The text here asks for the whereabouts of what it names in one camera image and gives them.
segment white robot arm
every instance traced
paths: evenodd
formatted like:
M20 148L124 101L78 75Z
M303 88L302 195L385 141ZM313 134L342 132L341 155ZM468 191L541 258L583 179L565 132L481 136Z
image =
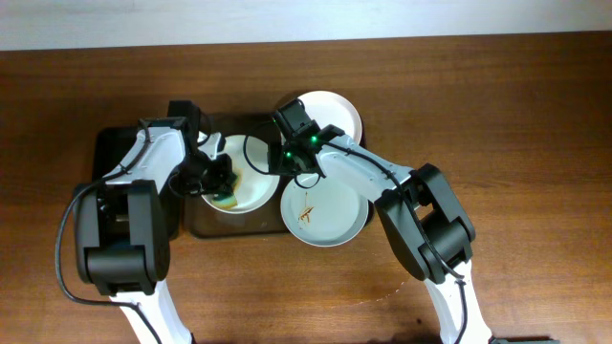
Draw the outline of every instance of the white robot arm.
M70 294L58 263L60 287L73 301L120 306L141 343L189 344L168 291L169 228L160 195L168 193L232 197L231 159L221 153L219 133L198 142L200 109L190 101L173 101L168 118L141 120L143 127L122 161L101 180L77 192L75 205L76 263L85 283L96 285L112 302L83 300Z
M429 164L419 170L399 166L360 147L336 127L321 130L299 99L280 108L273 119L286 143L282 148L271 145L270 168L278 166L276 173L287 175L318 173L373 202L398 260L425 281L443 342L489 343L492 332L471 282L475 232L439 170ZM414 212L419 204L433 204L423 220Z

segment wood grain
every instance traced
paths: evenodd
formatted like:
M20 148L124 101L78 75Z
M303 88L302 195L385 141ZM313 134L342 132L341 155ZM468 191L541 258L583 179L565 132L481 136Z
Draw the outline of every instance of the wood grain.
M474 284L498 336L612 342L612 33L0 53L0 341L136 343L118 310L70 303L56 225L96 133L188 98L261 113L330 90L370 150L438 165L474 222ZM64 248L74 292L72 234ZM422 283L376 220L330 249L290 235L171 244L168 285L199 342L435 338Z

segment sponge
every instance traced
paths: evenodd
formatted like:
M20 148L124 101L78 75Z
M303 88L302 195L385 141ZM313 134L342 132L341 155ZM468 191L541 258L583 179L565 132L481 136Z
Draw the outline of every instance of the sponge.
M242 181L242 174L239 171L233 171L233 174L236 178L231 182L231 193L218 193L212 196L212 200L210 203L216 207L221 209L232 209L233 207L238 205L238 200L236 200L236 196L234 195L236 189L240 185Z

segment white wall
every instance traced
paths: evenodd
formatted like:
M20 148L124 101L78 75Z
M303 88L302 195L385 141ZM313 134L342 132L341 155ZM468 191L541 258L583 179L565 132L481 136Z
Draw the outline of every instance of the white wall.
M612 30L612 0L0 0L0 50Z

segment white plate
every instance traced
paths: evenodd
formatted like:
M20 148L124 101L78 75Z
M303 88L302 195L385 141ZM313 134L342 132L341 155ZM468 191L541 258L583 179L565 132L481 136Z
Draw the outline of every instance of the white plate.
M298 180L309 186L317 175L302 175ZM333 247L353 239L365 225L367 212L363 196L325 178L311 189L289 183L280 201L285 226L297 239L318 247Z
M304 103L306 113L317 121L319 128L334 124L356 143L361 141L363 127L360 114L345 97L328 91L314 91L299 96L298 99Z
M223 150L223 153L231 158L231 168L234 173L240 175L238 186L234 189L238 204L230 209L224 209L211 202L212 195L202 196L210 206L228 214L243 214L256 210L270 199L280 181L280 177L259 174L247 164L242 151L244 141L244 135L226 137L226 146ZM255 167L268 171L268 144L258 138L249 137L247 155Z

